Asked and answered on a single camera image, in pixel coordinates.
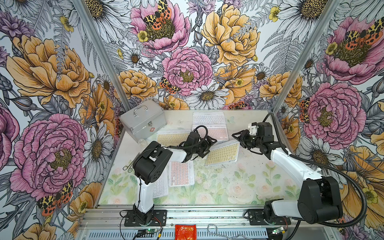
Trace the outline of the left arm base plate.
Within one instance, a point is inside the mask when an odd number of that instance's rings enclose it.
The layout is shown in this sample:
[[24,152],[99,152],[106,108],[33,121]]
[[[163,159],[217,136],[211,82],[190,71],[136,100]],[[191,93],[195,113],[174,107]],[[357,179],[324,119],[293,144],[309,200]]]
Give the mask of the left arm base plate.
[[124,215],[125,227],[164,227],[167,221],[167,210],[152,210],[144,214],[140,211],[128,210]]

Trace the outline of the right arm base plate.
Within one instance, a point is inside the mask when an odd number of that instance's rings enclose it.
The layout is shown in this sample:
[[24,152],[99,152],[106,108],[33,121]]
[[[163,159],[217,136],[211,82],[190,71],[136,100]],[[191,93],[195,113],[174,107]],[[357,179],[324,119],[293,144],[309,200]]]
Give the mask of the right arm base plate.
[[287,217],[278,217],[271,211],[262,209],[248,209],[244,212],[243,217],[249,221],[251,226],[256,225],[281,225],[289,226],[291,220]]

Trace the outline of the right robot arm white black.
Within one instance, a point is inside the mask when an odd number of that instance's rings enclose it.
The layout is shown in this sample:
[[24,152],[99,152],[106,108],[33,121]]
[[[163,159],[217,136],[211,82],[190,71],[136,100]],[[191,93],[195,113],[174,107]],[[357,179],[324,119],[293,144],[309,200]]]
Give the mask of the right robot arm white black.
[[279,217],[291,217],[309,224],[317,224],[342,217],[338,182],[333,177],[323,176],[320,170],[313,170],[295,159],[284,144],[275,141],[270,123],[249,124],[247,130],[232,136],[249,151],[259,149],[261,155],[282,167],[301,188],[297,200],[267,201],[263,210],[266,222],[273,223]]

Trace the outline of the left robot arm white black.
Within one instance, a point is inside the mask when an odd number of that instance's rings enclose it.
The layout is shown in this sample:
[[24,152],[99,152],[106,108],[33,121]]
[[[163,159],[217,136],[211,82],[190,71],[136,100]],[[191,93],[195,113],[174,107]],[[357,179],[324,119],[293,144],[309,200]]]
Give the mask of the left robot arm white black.
[[154,214],[155,182],[161,177],[169,162],[186,163],[197,157],[204,158],[218,140],[208,135],[202,137],[197,129],[189,133],[187,140],[177,146],[164,147],[151,142],[133,161],[133,170],[138,178],[138,196],[133,205],[132,220],[139,225],[148,226]]

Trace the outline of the pink keyboard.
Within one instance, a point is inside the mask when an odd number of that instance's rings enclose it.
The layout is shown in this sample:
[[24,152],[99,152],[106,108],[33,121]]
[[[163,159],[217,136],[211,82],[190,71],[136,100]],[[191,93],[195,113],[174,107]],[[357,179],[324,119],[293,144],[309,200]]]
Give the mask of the pink keyboard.
[[195,184],[194,164],[192,161],[187,163],[169,163],[169,187],[185,187]]

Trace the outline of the pink keyboard edge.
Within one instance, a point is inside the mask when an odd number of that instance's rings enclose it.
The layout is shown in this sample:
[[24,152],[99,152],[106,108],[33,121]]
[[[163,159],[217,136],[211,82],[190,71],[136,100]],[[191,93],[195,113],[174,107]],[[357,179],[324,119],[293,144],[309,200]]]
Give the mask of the pink keyboard edge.
[[218,142],[226,142],[229,140],[226,125],[205,125],[208,129],[208,136],[216,139]]

